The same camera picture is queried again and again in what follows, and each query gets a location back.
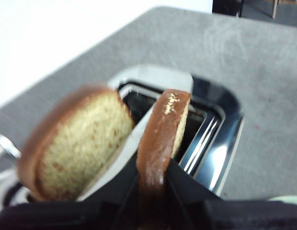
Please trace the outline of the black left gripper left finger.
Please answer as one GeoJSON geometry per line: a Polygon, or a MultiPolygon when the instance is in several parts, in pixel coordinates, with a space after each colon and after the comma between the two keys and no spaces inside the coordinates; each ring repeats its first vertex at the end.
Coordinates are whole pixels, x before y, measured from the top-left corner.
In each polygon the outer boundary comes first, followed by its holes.
{"type": "Polygon", "coordinates": [[[136,230],[136,157],[83,201],[35,202],[0,212],[0,230],[136,230]]]}

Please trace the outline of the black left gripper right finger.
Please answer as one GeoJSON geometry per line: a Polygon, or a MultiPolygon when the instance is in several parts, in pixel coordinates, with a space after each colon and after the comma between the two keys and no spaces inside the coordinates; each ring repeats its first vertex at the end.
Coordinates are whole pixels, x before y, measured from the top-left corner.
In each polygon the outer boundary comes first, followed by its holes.
{"type": "Polygon", "coordinates": [[[167,172],[171,230],[297,230],[297,205],[282,201],[223,200],[174,160],[167,172]]]}

